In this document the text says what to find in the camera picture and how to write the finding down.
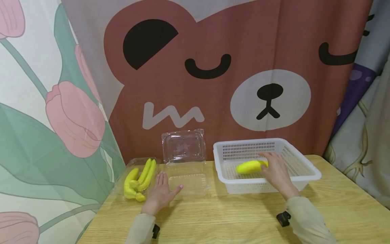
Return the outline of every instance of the left hand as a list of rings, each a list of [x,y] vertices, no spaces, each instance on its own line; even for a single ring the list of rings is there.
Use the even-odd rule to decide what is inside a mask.
[[[178,186],[174,191],[170,191],[167,174],[160,172],[157,175],[156,184],[147,196],[141,213],[155,216],[162,208],[169,205],[181,189],[183,189],[183,185]]]

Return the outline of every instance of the right hand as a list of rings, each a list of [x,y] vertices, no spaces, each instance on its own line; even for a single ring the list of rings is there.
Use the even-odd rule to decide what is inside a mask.
[[[259,155],[268,160],[268,168],[265,165],[261,166],[265,178],[281,193],[284,199],[300,196],[298,189],[291,182],[283,158],[274,152],[261,152]]]
[[[174,191],[170,191],[167,174],[160,172],[156,177],[156,184],[147,196],[141,213],[155,216],[158,211],[169,205],[181,189],[183,189],[183,185],[176,187]]]

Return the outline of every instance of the banana bunch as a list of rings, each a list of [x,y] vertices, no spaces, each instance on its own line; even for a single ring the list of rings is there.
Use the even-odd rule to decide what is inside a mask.
[[[154,177],[154,172],[157,167],[156,160],[148,159],[144,170],[138,178],[139,168],[134,168],[124,180],[123,193],[127,199],[136,199],[137,201],[145,201],[146,197],[141,193],[145,191]]]
[[[255,173],[261,171],[261,165],[265,165],[268,168],[268,162],[253,160],[237,166],[236,172],[239,174]]]

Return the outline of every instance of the curtain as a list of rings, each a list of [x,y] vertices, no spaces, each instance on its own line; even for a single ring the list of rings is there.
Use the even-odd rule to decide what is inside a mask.
[[[390,2],[375,0],[369,19],[324,157],[390,208]]]
[[[76,243],[124,162],[56,0],[0,1],[0,243]]]
[[[370,0],[63,0],[125,163],[161,134],[281,137],[322,155]]]

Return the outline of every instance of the beige sleeve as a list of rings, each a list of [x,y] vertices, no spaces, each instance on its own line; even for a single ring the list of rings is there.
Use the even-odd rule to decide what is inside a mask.
[[[292,230],[303,244],[337,243],[336,238],[326,227],[321,213],[309,199],[290,198],[286,202],[286,208],[291,215]]]
[[[139,214],[135,217],[125,244],[149,244],[152,240],[155,220],[154,216],[148,214]]]

